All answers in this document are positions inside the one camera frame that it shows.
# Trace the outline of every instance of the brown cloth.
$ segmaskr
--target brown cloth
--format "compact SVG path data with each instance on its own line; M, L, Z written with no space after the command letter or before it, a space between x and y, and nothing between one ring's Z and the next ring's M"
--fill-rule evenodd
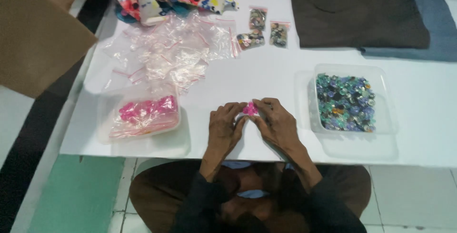
M429 32L414 0L292 0L300 47L425 49Z
M68 13L74 0L0 0L0 84L32 98L97 41Z
M130 185L130 200L154 233L168 232L174 216L191 189L201 161L187 160L152 167ZM337 197L360 218L371 195L371 178L363 166L318 165L323 177L332 179ZM305 218L283 211L264 221L271 232L306 232Z

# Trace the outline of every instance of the white tabletop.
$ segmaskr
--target white tabletop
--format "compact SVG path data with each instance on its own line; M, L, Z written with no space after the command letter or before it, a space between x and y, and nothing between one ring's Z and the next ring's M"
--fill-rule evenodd
M123 144L102 145L96 137L97 96L110 77L117 61L103 51L103 44L117 36L127 25L107 13L84 86L78 98L60 152L62 154L162 157L199 159L208 142L209 113L227 102L253 98L278 98L298 120L300 140L317 163L399 164L457 167L457 115L449 112L457 104L457 64L433 61L365 59L355 49L300 49L290 0L236 0L240 10L226 12L237 21L237 32L248 32L249 5L268 8L267 20L292 23L289 47L281 49L266 44L243 51L241 59L215 61L206 71L206 79L191 86L181 97L183 121L176 131ZM457 18L457 0L446 0ZM372 65L387 74L391 97L397 114L398 134L392 139L378 138L377 146L396 144L395 159L329 157L311 131L307 116L296 97L297 74L311 74L318 63ZM341 148L351 145L340 141ZM243 138L227 159L282 160L260 137L254 123L248 122Z

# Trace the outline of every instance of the clear plastic container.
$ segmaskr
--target clear plastic container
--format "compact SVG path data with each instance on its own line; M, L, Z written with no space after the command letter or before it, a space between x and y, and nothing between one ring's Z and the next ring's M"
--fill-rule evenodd
M180 122L179 94L170 81L107 91L99 97L97 135L102 144L171 131Z
M318 74L329 76L364 77L371 85L376 95L376 104L373 107L376 123L374 132L327 130L321 124L316 91ZM318 64L308 83L308 110L311 130L316 133L324 151L332 157L383 159L397 158L397 144L395 135L398 131L395 107L390 97L386 73L374 66Z

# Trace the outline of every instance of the cardboard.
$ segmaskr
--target cardboard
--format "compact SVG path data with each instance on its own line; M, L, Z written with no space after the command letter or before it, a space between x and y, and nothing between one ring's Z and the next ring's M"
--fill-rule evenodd
M0 0L0 84L39 96L96 43L74 0Z

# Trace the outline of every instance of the green floor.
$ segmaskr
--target green floor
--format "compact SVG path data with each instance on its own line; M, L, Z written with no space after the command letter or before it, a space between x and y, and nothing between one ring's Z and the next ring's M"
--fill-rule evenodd
M59 155L29 233L106 233L125 158Z

